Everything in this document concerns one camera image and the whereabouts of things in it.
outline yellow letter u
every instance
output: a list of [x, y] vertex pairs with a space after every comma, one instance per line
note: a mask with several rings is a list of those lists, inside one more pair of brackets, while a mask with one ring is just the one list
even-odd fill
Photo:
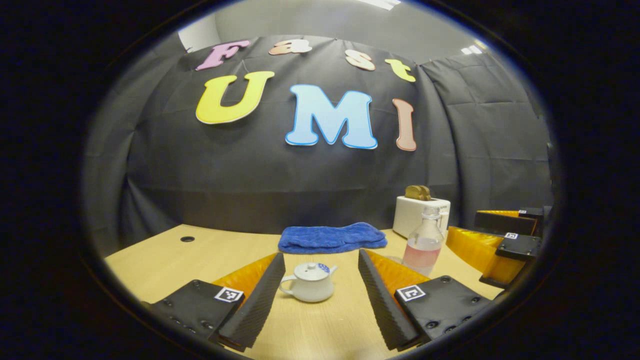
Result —
[[237, 76], [220, 76], [207, 81], [204, 84], [206, 88], [204, 94], [202, 94], [196, 108], [196, 117], [205, 124], [222, 124], [249, 115], [260, 103], [267, 79], [273, 76], [275, 76], [273, 71], [256, 71], [245, 75], [244, 78], [249, 81], [246, 91], [242, 100], [233, 106], [222, 106], [220, 101], [228, 85], [233, 83]]

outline teapot lid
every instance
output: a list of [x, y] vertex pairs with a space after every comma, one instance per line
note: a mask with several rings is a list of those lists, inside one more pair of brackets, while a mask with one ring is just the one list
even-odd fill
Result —
[[329, 268], [325, 264], [304, 263], [296, 266], [293, 274], [301, 280], [318, 281], [329, 276]]

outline teapot handle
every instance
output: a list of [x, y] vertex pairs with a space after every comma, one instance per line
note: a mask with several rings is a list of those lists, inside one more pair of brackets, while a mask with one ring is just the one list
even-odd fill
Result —
[[295, 276], [295, 275], [289, 275], [289, 276], [285, 276], [285, 277], [283, 277], [283, 278], [282, 278], [282, 280], [280, 281], [280, 285], [278, 286], [278, 288], [279, 288], [280, 290], [282, 290], [282, 292], [284, 292], [284, 293], [287, 293], [287, 294], [289, 294], [289, 295], [293, 295], [293, 291], [291, 291], [291, 290], [287, 290], [287, 289], [283, 288], [283, 287], [282, 287], [282, 283], [283, 283], [283, 282], [285, 282], [285, 281], [295, 280], [295, 279], [296, 279], [296, 276]]

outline wooden table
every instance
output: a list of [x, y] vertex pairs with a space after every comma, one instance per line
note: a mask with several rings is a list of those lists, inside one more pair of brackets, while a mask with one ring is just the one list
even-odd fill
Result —
[[[406, 239], [383, 231], [388, 245], [374, 249], [384, 256], [402, 257]], [[182, 242], [183, 236], [195, 241]], [[193, 279], [212, 282], [242, 266], [278, 251], [280, 235], [233, 233], [180, 225], [106, 258], [107, 264], [131, 293], [142, 301], [157, 302]], [[358, 251], [340, 254], [284, 254], [286, 275], [307, 261], [338, 265], [333, 275], [335, 293], [317, 304], [300, 302], [277, 291], [273, 307], [253, 348], [255, 359], [386, 359], [387, 350], [376, 324], [360, 272]], [[443, 246], [430, 275], [450, 275], [493, 299], [501, 289], [478, 281], [480, 272]]]

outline plastic bottle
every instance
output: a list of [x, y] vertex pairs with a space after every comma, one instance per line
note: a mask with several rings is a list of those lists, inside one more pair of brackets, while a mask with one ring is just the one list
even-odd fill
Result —
[[422, 211], [422, 224], [406, 242], [402, 264], [425, 276], [431, 273], [444, 242], [437, 224], [440, 217], [439, 208], [426, 206]]

